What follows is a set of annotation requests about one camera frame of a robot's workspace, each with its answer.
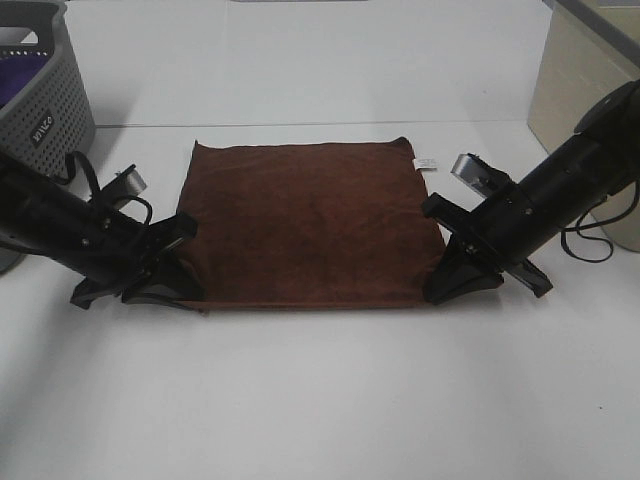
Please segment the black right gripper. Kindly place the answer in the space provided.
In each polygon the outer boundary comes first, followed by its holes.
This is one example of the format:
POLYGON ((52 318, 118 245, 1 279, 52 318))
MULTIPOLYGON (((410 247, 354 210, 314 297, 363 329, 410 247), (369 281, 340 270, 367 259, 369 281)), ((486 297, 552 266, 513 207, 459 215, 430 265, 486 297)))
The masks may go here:
POLYGON ((553 225, 534 211, 511 185, 467 211, 437 193, 422 204, 427 218, 450 231, 445 251, 423 284, 423 297, 439 305, 462 295, 502 285, 508 273, 536 298, 552 288, 548 276, 528 257, 553 237, 553 225))

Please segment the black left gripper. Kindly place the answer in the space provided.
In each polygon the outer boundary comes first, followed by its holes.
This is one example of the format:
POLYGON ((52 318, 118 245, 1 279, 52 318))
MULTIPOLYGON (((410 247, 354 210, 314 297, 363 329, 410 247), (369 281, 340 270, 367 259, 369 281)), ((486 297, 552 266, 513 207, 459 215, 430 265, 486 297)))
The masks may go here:
POLYGON ((84 258, 88 271, 73 290, 70 303, 89 310, 105 296, 118 296, 128 305, 152 304, 191 310, 190 302, 204 299, 205 291, 183 265, 175 249, 195 238, 198 224, 184 212, 153 223, 153 208, 136 197, 117 209, 108 205, 102 219, 104 243, 84 258))

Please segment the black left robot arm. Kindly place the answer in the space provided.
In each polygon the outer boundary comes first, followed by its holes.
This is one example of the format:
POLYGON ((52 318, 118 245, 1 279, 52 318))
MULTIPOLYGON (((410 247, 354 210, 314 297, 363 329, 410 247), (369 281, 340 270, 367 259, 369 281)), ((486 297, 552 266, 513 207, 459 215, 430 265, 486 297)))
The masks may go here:
POLYGON ((46 176, 2 154, 2 248, 50 258, 82 275, 70 299, 82 309, 109 295, 124 304, 176 308, 203 298, 202 285, 175 252, 197 234, 191 216, 153 221, 135 166, 101 186, 83 153, 66 155, 65 164, 66 176, 46 176))

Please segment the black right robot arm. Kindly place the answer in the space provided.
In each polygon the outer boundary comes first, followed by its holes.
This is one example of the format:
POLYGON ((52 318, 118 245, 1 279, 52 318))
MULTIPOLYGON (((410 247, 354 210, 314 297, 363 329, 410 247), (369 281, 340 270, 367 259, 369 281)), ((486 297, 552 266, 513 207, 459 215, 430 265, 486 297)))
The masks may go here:
POLYGON ((471 211, 437 193, 425 217, 450 233, 444 254, 423 286, 434 305, 496 289, 511 275, 536 297, 552 288, 529 257, 555 235, 582 228, 586 213, 639 183, 639 83, 630 81, 596 103, 573 135, 520 182, 466 153, 452 174, 482 196, 471 211))

